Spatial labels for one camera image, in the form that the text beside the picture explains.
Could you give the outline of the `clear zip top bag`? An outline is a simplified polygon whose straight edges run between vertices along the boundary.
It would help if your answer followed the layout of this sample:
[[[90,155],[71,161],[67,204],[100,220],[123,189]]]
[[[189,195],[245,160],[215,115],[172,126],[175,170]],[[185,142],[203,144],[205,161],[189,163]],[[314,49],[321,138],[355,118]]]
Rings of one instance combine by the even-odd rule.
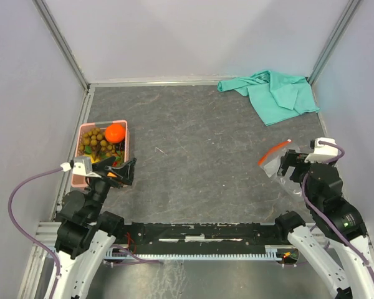
[[[294,171],[294,167],[290,167],[285,176],[277,174],[281,165],[281,158],[286,154],[287,150],[295,150],[300,152],[300,147],[292,140],[286,140],[272,147],[258,162],[259,167],[266,173],[267,177],[277,183],[285,190],[295,201],[303,201],[301,187],[299,183],[290,180],[290,176]]]

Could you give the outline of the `orange toy fruit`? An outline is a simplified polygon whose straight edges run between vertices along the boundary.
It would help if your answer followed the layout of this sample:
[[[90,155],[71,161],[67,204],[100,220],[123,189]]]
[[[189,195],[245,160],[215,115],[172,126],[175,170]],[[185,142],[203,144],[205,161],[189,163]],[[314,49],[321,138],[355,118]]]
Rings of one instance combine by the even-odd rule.
[[[120,143],[126,137],[126,130],[120,123],[112,123],[105,129],[105,138],[110,143]]]

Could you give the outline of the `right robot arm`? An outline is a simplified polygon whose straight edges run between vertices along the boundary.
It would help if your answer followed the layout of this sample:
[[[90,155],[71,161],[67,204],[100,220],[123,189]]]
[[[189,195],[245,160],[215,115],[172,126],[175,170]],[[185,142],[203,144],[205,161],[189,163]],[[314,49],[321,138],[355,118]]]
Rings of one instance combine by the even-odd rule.
[[[335,163],[337,155],[324,162],[309,161],[309,155],[292,149],[280,159],[279,176],[294,168],[290,180],[298,183],[306,207],[315,225],[336,251],[337,263],[314,239],[310,229],[296,212],[279,216],[274,238],[292,244],[312,266],[332,298],[374,298],[374,263],[367,228],[359,211],[342,192],[343,181]]]

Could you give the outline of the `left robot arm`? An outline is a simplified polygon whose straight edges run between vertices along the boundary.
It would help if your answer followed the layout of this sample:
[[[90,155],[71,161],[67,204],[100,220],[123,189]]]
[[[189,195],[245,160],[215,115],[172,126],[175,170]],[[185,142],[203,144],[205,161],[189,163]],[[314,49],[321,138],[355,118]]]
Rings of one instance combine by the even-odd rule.
[[[124,218],[102,211],[102,206],[111,188],[132,185],[136,161],[132,158],[115,167],[115,157],[93,163],[87,156],[77,156],[61,165],[64,171],[86,178],[88,186],[64,197],[46,298],[86,298],[105,253],[125,237]]]

